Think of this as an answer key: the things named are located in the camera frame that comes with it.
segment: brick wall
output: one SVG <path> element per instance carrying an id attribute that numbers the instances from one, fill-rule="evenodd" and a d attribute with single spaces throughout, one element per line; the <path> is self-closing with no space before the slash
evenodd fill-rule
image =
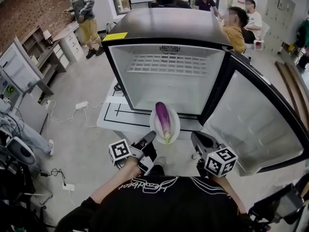
<path id="1" fill-rule="evenodd" d="M 62 14 L 69 0 L 5 0 L 0 4 L 0 52 L 15 37 L 23 40 L 38 25 L 56 36 L 70 23 Z"/>

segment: black handle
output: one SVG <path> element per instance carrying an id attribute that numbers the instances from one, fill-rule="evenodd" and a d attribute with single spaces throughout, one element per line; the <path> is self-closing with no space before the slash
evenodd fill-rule
<path id="1" fill-rule="evenodd" d="M 8 61 L 5 62 L 5 64 L 2 66 L 2 68 L 4 69 L 4 67 L 8 64 Z"/>

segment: yellow shirt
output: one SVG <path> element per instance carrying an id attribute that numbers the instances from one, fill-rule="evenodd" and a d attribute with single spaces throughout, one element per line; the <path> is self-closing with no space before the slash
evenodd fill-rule
<path id="1" fill-rule="evenodd" d="M 239 27 L 223 27 L 223 30 L 230 39 L 234 51 L 243 53 L 246 50 L 246 44 L 243 39 L 241 29 Z"/>

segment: black and white marker cube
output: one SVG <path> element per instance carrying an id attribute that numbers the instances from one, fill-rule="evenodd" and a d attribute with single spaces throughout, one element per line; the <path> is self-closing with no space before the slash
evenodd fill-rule
<path id="1" fill-rule="evenodd" d="M 125 139 L 110 144 L 108 148 L 113 165 L 115 165 L 117 161 L 132 155 L 130 147 Z"/>
<path id="2" fill-rule="evenodd" d="M 231 148 L 219 149 L 207 155 L 204 168 L 211 174 L 221 177 L 233 170 L 237 159 L 238 156 Z"/>

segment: wire rack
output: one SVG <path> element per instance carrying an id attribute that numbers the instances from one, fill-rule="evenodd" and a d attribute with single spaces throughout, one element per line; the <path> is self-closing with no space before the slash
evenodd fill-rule
<path id="1" fill-rule="evenodd" d="M 133 55 L 127 72 L 209 76 L 207 59 L 181 55 L 138 54 Z"/>

